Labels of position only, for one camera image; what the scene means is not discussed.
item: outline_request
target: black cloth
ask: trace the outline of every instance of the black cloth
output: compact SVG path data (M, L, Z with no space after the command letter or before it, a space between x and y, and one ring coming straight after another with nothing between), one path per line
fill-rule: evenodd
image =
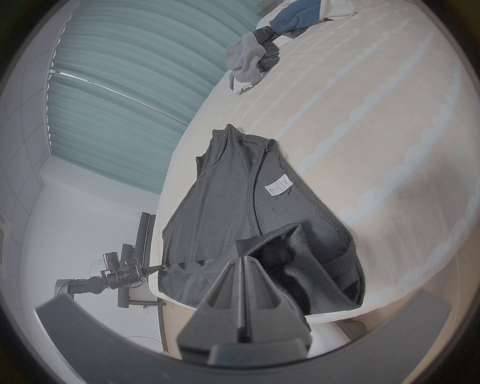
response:
M272 38L273 34L274 31L269 26L265 26L263 28L259 28L253 31L253 35L257 39L258 44L264 47L266 51L263 57L257 63L257 67L260 72L269 71L280 61L280 51L278 47L272 42L272 40L276 38Z
M197 307L228 261L251 255L305 315L358 308L364 277L348 230L280 155L275 140L213 131L197 181L163 230L158 288ZM293 183L271 195L284 175Z

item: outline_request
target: white tag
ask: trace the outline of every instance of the white tag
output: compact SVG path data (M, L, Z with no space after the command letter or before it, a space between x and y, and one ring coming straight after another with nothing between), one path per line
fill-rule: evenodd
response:
M290 181L287 175L283 175L274 183L265 186L265 189L268 191L269 194L272 196L280 195L281 193L285 192L288 188L290 188L293 183Z

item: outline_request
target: curtain fold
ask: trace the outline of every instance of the curtain fold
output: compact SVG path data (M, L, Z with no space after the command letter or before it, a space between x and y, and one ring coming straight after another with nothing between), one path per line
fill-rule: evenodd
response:
M225 48L255 29L257 2L81 0L52 63L52 154L160 193L176 144L226 71Z

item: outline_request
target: wall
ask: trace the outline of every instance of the wall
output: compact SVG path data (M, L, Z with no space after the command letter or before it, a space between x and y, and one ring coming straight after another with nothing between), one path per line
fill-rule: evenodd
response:
M40 170L45 183L30 216L23 241L20 288L31 343L68 383L79 379L58 355L35 317L35 307L53 298L57 279L88 278L100 270L102 254L134 244L142 211L154 213L158 195L103 178L51 156ZM117 307L117 292L76 295L75 301L122 336L160 340L157 311ZM130 341L155 351L160 343Z
M78 0L66 2L25 48L0 95L0 211L12 227L6 280L0 290L26 338L20 301L20 255L33 207L43 187L40 167L50 156L45 116L45 83L52 50Z

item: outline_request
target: beige bedding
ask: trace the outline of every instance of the beige bedding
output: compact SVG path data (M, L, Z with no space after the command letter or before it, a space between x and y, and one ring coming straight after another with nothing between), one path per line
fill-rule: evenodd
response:
M225 75L173 153L157 212L161 232L195 182L195 156L233 124L278 140L294 170L350 229L365 273L361 308L309 316L334 321L385 306L455 255L478 219L480 108L443 35L404 0L354 0L349 19L314 25L280 51L254 88ZM149 279L158 292L156 275Z

